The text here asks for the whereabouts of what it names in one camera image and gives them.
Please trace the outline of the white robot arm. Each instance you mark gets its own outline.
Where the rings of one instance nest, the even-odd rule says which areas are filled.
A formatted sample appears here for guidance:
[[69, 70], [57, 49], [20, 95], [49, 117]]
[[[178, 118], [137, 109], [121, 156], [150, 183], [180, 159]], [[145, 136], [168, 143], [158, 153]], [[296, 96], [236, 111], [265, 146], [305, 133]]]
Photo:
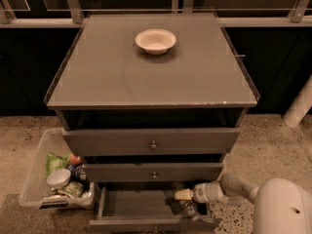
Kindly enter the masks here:
[[175, 199], [197, 220], [194, 202], [253, 204], [253, 234], [312, 234], [312, 195], [294, 182], [269, 178], [260, 186], [227, 173], [217, 182], [205, 182], [175, 192]]

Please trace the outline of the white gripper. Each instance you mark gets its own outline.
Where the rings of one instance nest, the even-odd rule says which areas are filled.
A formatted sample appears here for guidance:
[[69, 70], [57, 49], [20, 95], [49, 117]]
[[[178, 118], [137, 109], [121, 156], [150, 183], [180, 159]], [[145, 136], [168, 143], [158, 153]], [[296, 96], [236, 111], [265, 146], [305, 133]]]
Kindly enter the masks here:
[[180, 201], [191, 201], [197, 203], [219, 202], [225, 204], [228, 197], [224, 194], [219, 182], [199, 183], [191, 189], [179, 190], [175, 193], [175, 199]]

